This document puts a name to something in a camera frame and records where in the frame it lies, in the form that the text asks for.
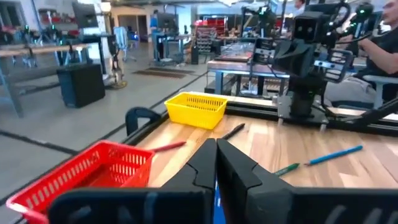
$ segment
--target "black marker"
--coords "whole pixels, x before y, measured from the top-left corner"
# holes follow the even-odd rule
[[[223,139],[228,140],[231,137],[233,137],[236,133],[240,132],[240,130],[242,130],[244,128],[244,123],[236,126],[232,131],[230,131],[229,133],[227,133],[226,135],[224,135]]]

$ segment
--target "yellow basket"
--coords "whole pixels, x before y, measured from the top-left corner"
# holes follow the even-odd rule
[[[223,119],[227,99],[180,93],[165,102],[170,120],[198,128],[213,129]]]

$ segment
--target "concrete floor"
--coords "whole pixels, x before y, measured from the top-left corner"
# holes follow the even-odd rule
[[[140,45],[138,49],[132,49],[129,57],[135,57],[137,61],[128,60],[123,64],[127,87],[107,90],[104,99],[80,109],[64,106],[59,87],[23,96],[24,118],[18,118],[10,105],[0,104],[0,129],[80,151],[123,124],[128,109],[135,106],[150,107],[206,72],[206,65],[201,64],[182,67],[184,70],[195,71],[193,75],[182,79],[133,75],[132,72],[136,70],[153,67],[149,65],[152,60],[150,46]],[[213,79],[213,75],[210,75],[209,82]],[[56,81],[57,77],[54,76],[30,84]],[[184,90],[203,91],[205,86],[206,77],[201,77]],[[162,112],[165,106],[161,103],[154,110]],[[121,129],[108,139],[121,141],[125,137],[126,130]],[[4,136],[0,136],[0,146],[1,199],[69,157],[62,152]],[[1,223],[9,223],[18,217],[18,213],[0,204]]]

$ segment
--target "marker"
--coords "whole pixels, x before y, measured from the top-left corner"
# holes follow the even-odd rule
[[[306,163],[305,165],[307,165],[307,166],[315,165],[315,164],[318,164],[320,162],[327,161],[329,159],[334,159],[334,158],[337,158],[337,157],[340,157],[340,156],[343,156],[343,155],[347,155],[347,154],[352,153],[352,152],[359,151],[362,148],[363,148],[362,146],[355,146],[355,147],[352,147],[350,149],[342,150],[340,152],[334,152],[332,154],[319,157],[318,159],[312,159],[312,160],[310,160],[310,162]]]
[[[278,170],[278,171],[275,172],[274,174],[275,174],[276,176],[280,177],[280,176],[282,176],[282,175],[284,175],[284,174],[287,174],[287,173],[290,172],[290,171],[293,171],[293,170],[297,169],[297,168],[299,167],[299,165],[300,165],[299,163],[291,164],[291,165],[289,165],[288,167],[285,167],[285,168],[283,168],[283,169],[281,169],[281,170]]]
[[[187,142],[185,142],[185,141],[176,142],[176,143],[168,144],[166,146],[160,146],[160,147],[157,147],[155,149],[151,149],[151,151],[162,152],[162,151],[166,151],[166,150],[169,150],[169,149],[174,149],[176,147],[183,146],[183,145],[185,145],[185,143],[187,143]]]
[[[232,131],[224,135],[223,139],[228,140],[244,128],[244,123],[236,126]]]

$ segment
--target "red basket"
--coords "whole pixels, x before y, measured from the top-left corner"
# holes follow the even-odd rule
[[[30,224],[48,223],[49,205],[79,187],[145,187],[153,151],[100,141],[7,200]]]

